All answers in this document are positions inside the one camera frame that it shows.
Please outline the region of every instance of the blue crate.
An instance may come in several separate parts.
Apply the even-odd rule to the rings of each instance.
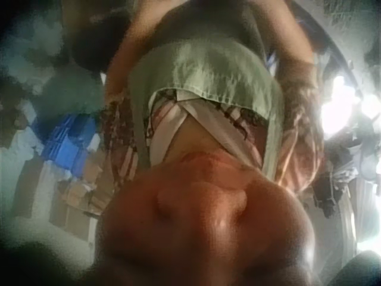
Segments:
[[[96,132],[95,120],[88,115],[64,116],[53,128],[45,143],[42,157],[53,161],[57,166],[70,170],[81,177],[88,157],[86,147]]]
[[[52,160],[57,166],[71,170],[79,147],[72,143],[66,135],[62,142],[48,141],[42,151],[45,160]]]
[[[71,168],[71,173],[73,176],[80,178],[82,177],[83,167],[85,166],[86,159],[89,153],[86,149],[80,149],[74,160],[73,167]]]
[[[87,148],[96,133],[96,123],[93,117],[78,115],[68,132],[69,138],[81,148]]]

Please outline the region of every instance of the green fabric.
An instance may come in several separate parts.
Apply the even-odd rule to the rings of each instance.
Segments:
[[[267,119],[263,173],[274,179],[282,138],[282,92],[262,59],[240,41],[239,35],[245,32],[240,33],[238,27],[237,24],[235,37],[225,34],[224,29],[206,37],[208,33],[201,31],[198,24],[194,30],[187,27],[187,31],[192,31],[187,35],[192,37],[166,38],[162,45],[154,45],[134,68],[129,88],[140,168],[150,167],[144,129],[144,119],[149,116],[148,101],[160,90],[175,88],[206,100],[254,110]],[[255,46],[260,47],[260,39],[257,40]]]

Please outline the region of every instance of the cardboard box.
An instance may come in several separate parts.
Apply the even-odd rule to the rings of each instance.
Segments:
[[[83,167],[83,180],[89,184],[94,184],[102,172],[101,166],[102,163],[99,163],[97,155],[90,153],[89,157],[86,159],[85,166]]]

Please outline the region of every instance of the green top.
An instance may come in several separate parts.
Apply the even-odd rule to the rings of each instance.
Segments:
[[[140,168],[150,167],[143,122],[149,115],[148,101],[158,91],[174,88],[191,91],[206,100],[253,110],[268,120],[262,171],[274,179],[283,133],[283,97],[280,86],[257,55],[264,47],[253,14],[243,17],[245,13],[240,7],[243,8],[241,5],[237,10],[222,8],[202,21],[190,19],[210,11],[182,7],[159,27],[152,49],[129,77]],[[221,17],[232,24],[219,26]],[[185,25],[181,25],[183,21],[178,22],[180,18],[185,20]],[[170,23],[176,23],[176,31],[169,31],[168,27],[175,26]]]

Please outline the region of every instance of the patterned clothing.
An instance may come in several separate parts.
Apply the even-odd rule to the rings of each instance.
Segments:
[[[293,192],[302,191],[309,186],[323,158],[323,133],[317,108],[318,93],[315,81],[310,76],[313,74],[312,66],[306,66],[303,69],[306,69],[307,76],[294,79],[283,76],[280,81],[285,98],[285,123],[275,181]],[[211,103],[241,133],[258,167],[261,167],[266,147],[267,121],[245,108]],[[150,116],[145,118],[148,147],[161,120],[175,104],[175,89],[160,91],[156,96]],[[134,178],[138,167],[128,95],[110,104],[102,115],[102,122],[105,146],[110,152],[115,190],[119,190],[126,180]]]

